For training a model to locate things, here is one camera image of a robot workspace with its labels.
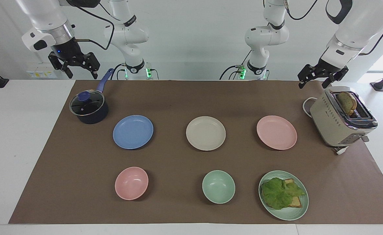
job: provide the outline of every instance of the white robotic arm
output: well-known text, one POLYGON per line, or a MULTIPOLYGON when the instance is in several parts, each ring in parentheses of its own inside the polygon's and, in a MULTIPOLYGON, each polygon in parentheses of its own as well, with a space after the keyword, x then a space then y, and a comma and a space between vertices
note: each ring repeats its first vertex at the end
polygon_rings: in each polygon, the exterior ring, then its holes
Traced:
MULTIPOLYGON (((141 50, 135 44, 148 41, 148 28, 136 20, 131 13, 127 0, 109 0, 114 18, 123 22, 115 24, 114 37, 111 44, 116 46, 123 54, 126 64, 126 75, 128 79, 150 79, 150 65, 145 63, 141 50)), ((106 27, 105 37, 110 40, 112 30, 106 27)))
POLYGON ((46 47, 53 50, 48 59, 56 70, 64 71, 69 78, 72 72, 68 66, 87 69, 97 78, 100 63, 93 52, 83 54, 75 40, 73 27, 60 9, 60 3, 66 6, 93 8, 100 0, 16 0, 23 12, 29 17, 33 28, 22 36, 23 43, 33 52, 46 47))
POLYGON ((339 25, 314 67, 307 64, 298 74, 303 88, 310 80, 325 77, 323 88, 339 81, 348 72, 347 63, 357 57, 370 39, 383 28, 383 0, 339 0, 341 10, 328 17, 339 25))
POLYGON ((251 28, 245 33, 245 42, 251 47, 251 56, 244 62, 246 75, 242 79, 262 79, 269 59, 269 51, 264 47, 287 42, 289 30, 284 25, 285 13, 283 0, 267 0, 264 18, 268 25, 251 28))

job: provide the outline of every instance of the saucepan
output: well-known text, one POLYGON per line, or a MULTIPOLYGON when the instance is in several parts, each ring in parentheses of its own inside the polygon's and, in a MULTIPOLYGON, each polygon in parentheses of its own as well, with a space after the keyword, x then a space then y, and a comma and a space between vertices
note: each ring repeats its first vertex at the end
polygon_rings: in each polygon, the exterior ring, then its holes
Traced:
POLYGON ((86 90, 78 93, 69 103, 69 110, 86 124, 102 121, 109 112, 103 89, 114 69, 109 69, 100 80, 96 90, 86 90))

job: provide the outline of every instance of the sandwich on green plate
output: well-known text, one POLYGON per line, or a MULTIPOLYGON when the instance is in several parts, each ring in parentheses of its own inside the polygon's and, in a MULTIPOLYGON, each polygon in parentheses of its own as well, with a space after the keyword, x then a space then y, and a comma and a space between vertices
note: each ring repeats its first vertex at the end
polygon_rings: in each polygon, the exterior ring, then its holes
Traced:
POLYGON ((281 210, 286 207, 302 208, 299 196, 305 195, 293 179, 272 178, 262 186, 263 198, 269 207, 281 210))

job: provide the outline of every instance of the blue lid knob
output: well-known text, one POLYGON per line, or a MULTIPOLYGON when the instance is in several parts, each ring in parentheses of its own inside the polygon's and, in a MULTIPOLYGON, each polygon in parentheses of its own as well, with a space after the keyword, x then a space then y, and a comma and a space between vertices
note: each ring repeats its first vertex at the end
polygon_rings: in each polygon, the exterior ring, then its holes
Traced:
POLYGON ((88 91, 80 92, 77 95, 77 99, 81 102, 87 101, 88 99, 90 99, 90 93, 88 91))

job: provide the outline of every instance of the table surface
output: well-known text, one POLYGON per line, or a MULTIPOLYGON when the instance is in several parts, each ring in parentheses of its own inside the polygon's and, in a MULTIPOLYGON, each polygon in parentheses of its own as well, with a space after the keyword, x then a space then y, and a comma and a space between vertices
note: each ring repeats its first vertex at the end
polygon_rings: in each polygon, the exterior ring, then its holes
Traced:
MULTIPOLYGON (((0 234, 383 234, 383 225, 7 225, 44 148, 74 81, 11 80, 0 89, 0 234)), ((383 173, 383 92, 368 84, 354 88, 377 118, 368 136, 373 158, 383 173)))

